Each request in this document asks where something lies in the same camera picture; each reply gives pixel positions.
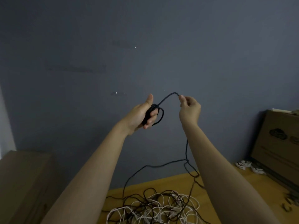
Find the bundle of black cord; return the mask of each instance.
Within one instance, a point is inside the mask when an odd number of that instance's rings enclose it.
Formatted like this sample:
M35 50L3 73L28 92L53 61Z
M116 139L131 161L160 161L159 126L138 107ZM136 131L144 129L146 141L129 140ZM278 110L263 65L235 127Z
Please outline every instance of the bundle of black cord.
M171 93L169 94L168 96L166 96L159 104L155 105L153 104L149 109L148 111L146 112L146 116L143 120L143 124L146 123L146 121L148 120L149 118L149 113L152 112L154 109L158 109L158 110L162 110L162 117L160 118L160 120L158 122L156 122L155 124L159 123L163 116L164 116L164 110L159 107L159 105L161 105L169 96L173 95L173 94L176 94L177 96L179 96L178 93L174 92L174 93ZM181 200L180 204L182 206L182 209L181 211L175 215L175 216L171 216L170 214L167 216L166 218L166 223L168 223L169 221L172 221L172 222L178 222L180 220L180 217L181 217L181 214L182 212L184 211L185 207L188 205L189 207L192 207L193 211L197 213L197 215L200 217L200 219L207 223L207 224L211 224L207 221L205 221L204 219L202 219L202 217L200 216L200 214L198 213L198 211L196 210L196 208L194 208L193 206L189 205L189 201L190 201L190 196L191 196L191 193L192 193L192 190L193 190L193 187L194 187L194 184L197 184L199 187L203 188L204 189L204 186L199 184L197 181L196 181L196 178L200 176L200 174L197 172L197 170L189 163L189 159L187 157L187 148L188 148L188 140L186 142L186 148L185 148L185 159L178 159L178 160L174 160L174 161L171 161L171 162L168 162L168 163L165 163L165 164L162 164L162 165L158 165L158 166L153 166L153 165L145 165L143 166L142 168L140 168L138 171L136 171L131 177L129 177L129 179L126 181L124 187L123 187L123 195L122 195L122 198L116 198L116 197L113 197L113 196L108 196L107 198L113 198L115 200L122 200L123 201L123 204L122 204L122 207L124 206L129 206L132 208L132 210L136 213L136 214L142 214L144 211L146 211L149 207L152 209L152 219L151 219L151 224L154 224L155 221L154 221L154 211L153 211L153 207L155 206L153 204L153 201L151 199L153 199L152 197L151 198L147 198L145 196L145 193L148 191L148 190L153 190L154 193L155 193L155 200L158 201L159 197L160 196L168 196L172 201L172 203L174 205L178 205L178 202L177 202L177 197L178 194L173 191L173 190L166 190L162 193L157 193L156 190L154 188L148 188L148 189L145 189L144 192L143 192L143 195L139 195L139 194L133 194L133 195L129 195L129 196L124 196L124 193L125 193L125 188L129 182L129 180L134 177L138 172L140 172L142 169L146 168L146 167L151 167L151 168L160 168L160 167L163 167L163 166L166 166L168 164L171 164L171 163L176 163L176 162L181 162L181 161L185 161L184 163L184 168L186 169L186 171L189 173L189 175L191 175L193 177L193 184L191 186L191 190L190 190L190 193L189 193L189 197L188 197L188 200L185 202L184 200ZM196 172L196 175L192 175L189 170L187 169L186 165L189 165L195 172ZM127 205L126 204L126 201L129 199L129 198L134 198L135 200L139 201L140 204L138 206L133 206L133 205ZM124 219L122 219L123 221L126 221L127 224L132 224L132 221L133 221L133 214L130 213L130 212L127 212L126 210L124 211L125 212L125 216L124 216ZM120 223L121 220L111 220L111 217L112 215L114 214L114 212L112 212L112 214L110 215L110 217L107 218L107 222L114 222L114 223Z

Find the hand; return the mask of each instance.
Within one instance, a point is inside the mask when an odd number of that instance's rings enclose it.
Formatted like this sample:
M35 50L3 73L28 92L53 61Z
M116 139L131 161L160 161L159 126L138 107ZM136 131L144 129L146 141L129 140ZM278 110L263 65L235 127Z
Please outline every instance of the hand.
M126 117L124 117L120 122L123 123L125 130L127 131L128 135L132 135L136 130L141 128L143 125L141 122L145 117L146 111L151 107L154 100L154 96L150 94L147 97L145 103L135 106ZM150 113L151 118L147 120L147 123L143 126L143 128L149 129L154 123L157 118L158 109L153 110Z
M197 124L201 105L193 97L185 97L180 95L178 97L181 102L180 120L182 125Z

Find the bare skin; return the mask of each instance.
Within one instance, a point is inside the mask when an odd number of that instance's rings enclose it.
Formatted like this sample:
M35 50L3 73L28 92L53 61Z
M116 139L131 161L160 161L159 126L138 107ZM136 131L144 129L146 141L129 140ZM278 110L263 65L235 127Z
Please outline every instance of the bare skin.
M279 223L256 190L216 150L197 121L201 106L192 97L179 97L180 120L207 193L222 223ZM125 138L155 122L158 110L142 126L153 96L134 107L109 132L46 214L41 224L95 224Z

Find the yellow wooden surface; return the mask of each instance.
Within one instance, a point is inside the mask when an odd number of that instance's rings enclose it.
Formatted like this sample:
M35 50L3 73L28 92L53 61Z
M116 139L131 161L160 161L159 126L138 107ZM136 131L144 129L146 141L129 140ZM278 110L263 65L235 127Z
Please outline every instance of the yellow wooden surface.
M249 168L246 170L240 170L236 168L252 186L259 192L263 197L272 211L275 213L277 218L283 224L295 224L299 223L299 207L292 205L292 212L285 212L281 204L286 203L284 196L289 191L283 188L281 185L270 179L265 175L258 175L253 173ZM197 181L202 184L201 177L197 178ZM125 190L125 196L134 193L142 194L146 188L153 187L160 193L164 190L171 189L182 194L189 194L191 186L193 183L193 178L188 174L175 175L168 178L163 178L155 181L145 182L141 184L128 186ZM122 188L110 190L107 196L122 197ZM194 186L192 191L192 196L195 197L199 203L200 208L198 209L199 214L211 224L218 224L220 220L210 202L207 192L201 189L198 185ZM121 200L106 199L103 210L111 210L115 207L122 205ZM106 223L107 213L101 213L99 217L98 224Z

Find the cardboard box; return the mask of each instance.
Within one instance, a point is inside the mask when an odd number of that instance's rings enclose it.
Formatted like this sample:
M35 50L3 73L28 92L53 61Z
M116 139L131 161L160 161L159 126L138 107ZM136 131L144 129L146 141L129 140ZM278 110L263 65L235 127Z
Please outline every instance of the cardboard box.
M0 160L0 223L38 224L61 193L50 154L10 151Z
M299 116L268 110L251 157L299 186Z

